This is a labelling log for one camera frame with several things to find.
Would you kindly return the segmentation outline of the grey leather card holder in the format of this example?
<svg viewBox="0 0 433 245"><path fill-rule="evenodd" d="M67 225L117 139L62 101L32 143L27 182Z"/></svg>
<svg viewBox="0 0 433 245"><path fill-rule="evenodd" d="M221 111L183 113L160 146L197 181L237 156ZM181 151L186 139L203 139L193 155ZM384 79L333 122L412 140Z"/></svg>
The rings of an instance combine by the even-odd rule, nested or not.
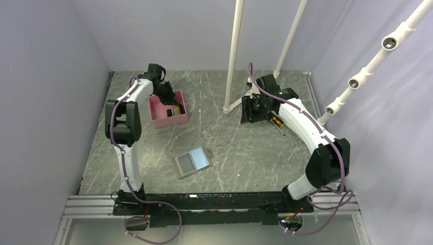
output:
<svg viewBox="0 0 433 245"><path fill-rule="evenodd" d="M211 157L212 153L211 151L206 148L205 146L201 146L199 148L196 148L194 150L191 150L187 152L190 154L190 157L194 163L195 170L190 172L189 174L183 175L182 171L180 170L179 163L177 161L177 157L174 158L174 165L177 171L177 176L179 179L184 179L190 175L193 175L199 171L205 170L213 165Z"/></svg>

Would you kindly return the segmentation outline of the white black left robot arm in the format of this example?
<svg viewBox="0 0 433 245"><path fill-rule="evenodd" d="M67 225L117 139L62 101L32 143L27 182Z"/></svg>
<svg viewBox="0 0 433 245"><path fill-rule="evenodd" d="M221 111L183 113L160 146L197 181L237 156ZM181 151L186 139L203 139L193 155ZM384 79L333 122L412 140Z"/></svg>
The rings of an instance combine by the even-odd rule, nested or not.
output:
<svg viewBox="0 0 433 245"><path fill-rule="evenodd" d="M141 214L147 207L138 170L137 143L142 130L139 105L152 95L164 106L174 107L173 115L186 113L185 106L176 98L166 78L165 68L155 63L150 63L146 72L131 78L129 89L124 94L105 102L105 135L116 151L121 171L118 199L127 203L133 214Z"/></svg>

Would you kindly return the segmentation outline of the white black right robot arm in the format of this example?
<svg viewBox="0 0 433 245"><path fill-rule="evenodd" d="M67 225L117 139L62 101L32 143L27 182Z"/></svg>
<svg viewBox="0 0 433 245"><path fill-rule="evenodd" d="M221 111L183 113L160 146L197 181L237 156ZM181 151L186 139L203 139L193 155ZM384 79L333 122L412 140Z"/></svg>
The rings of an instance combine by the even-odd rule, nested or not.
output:
<svg viewBox="0 0 433 245"><path fill-rule="evenodd" d="M350 143L336 138L321 126L291 89L282 89L273 75L266 75L247 85L251 92L242 97L241 124L276 118L278 126L291 129L307 146L311 156L304 174L284 188L284 210L293 212L301 199L326 185L344 181L349 174Z"/></svg>

